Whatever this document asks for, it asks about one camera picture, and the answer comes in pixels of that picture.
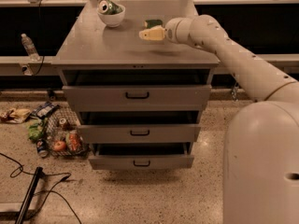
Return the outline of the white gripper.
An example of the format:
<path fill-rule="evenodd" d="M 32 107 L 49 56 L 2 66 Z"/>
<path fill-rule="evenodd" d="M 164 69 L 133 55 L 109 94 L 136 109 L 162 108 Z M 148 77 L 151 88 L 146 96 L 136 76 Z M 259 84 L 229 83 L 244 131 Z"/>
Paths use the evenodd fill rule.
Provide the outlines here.
<path fill-rule="evenodd" d="M 194 45 L 190 36 L 192 18 L 174 18 L 168 21 L 165 29 L 161 26 L 154 26 L 139 32 L 139 37 L 148 41 L 161 41 L 166 37 L 175 44 Z"/>

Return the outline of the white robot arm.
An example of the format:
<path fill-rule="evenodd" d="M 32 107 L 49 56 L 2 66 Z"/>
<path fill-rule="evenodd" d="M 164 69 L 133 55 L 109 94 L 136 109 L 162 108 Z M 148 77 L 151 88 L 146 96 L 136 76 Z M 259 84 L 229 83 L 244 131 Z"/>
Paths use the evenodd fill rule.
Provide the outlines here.
<path fill-rule="evenodd" d="M 299 224 L 299 82 L 234 42 L 209 15 L 139 34 L 217 56 L 251 99 L 227 129 L 223 224 Z"/>

